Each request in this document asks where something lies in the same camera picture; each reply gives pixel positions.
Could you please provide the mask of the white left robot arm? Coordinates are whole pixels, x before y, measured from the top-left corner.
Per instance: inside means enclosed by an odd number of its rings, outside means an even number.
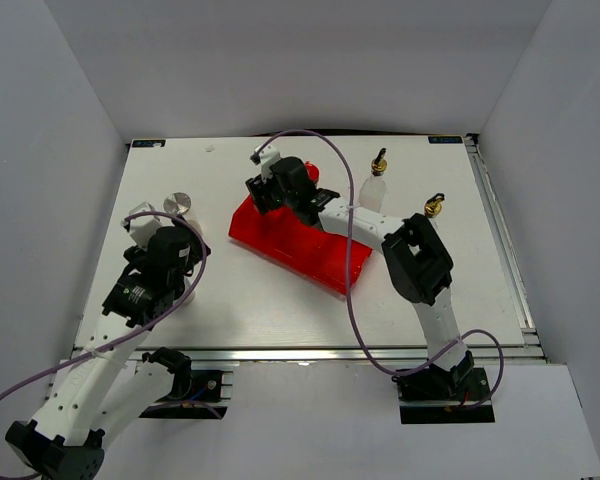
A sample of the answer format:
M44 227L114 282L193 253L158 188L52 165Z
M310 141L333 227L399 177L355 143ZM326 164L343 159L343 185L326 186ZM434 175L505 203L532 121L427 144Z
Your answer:
M46 479L92 479L105 450L151 404L184 397L191 387L191 360L161 347L111 392L129 356L148 337L152 322L172 310L190 289L187 278L210 252L192 229L156 227L127 249L127 265L102 304L102 314L82 353L54 394L32 418L16 421L5 440Z

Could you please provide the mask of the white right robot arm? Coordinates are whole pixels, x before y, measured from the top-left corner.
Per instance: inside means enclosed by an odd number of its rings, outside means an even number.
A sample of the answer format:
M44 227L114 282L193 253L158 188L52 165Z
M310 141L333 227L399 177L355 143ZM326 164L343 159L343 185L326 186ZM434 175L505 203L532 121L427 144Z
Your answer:
M260 174L246 185L261 214L288 207L304 225L351 235L383 255L393 287L416 311L432 361L424 374L433 390L446 399L464 391L473 360L451 303L453 261L435 224L419 213L401 219L352 207L337 192L317 187L297 157L254 153L251 160Z

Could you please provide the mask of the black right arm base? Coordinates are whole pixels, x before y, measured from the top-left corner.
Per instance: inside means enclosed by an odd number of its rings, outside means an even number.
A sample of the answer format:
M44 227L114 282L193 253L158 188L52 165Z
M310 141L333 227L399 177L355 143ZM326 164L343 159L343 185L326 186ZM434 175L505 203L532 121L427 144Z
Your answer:
M486 372L481 367L449 387L431 369L411 376L393 376L403 425L487 424L495 422Z

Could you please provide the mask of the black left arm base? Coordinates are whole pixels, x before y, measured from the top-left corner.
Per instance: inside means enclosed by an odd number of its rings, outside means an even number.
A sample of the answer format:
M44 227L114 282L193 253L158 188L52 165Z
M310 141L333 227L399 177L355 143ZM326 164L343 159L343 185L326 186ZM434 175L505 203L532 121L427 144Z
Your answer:
M142 363L159 363L172 377L171 390L140 415L143 419L221 420L228 407L221 403L225 372L194 369L190 357L176 350L161 347L145 352Z

